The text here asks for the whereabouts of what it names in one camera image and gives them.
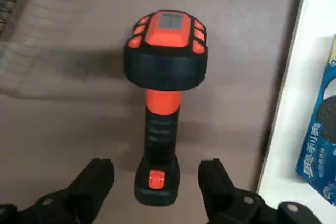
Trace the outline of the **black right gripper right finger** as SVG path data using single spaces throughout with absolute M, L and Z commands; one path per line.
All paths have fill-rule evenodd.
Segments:
M 208 223 L 321 222 L 305 205 L 288 201 L 273 208 L 256 192 L 235 187 L 218 158 L 200 162 L 198 184 Z

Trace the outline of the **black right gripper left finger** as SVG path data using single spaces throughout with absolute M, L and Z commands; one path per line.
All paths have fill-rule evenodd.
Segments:
M 1 223 L 93 223 L 114 183 L 110 159 L 92 159 L 66 188 L 24 210 L 1 204 Z

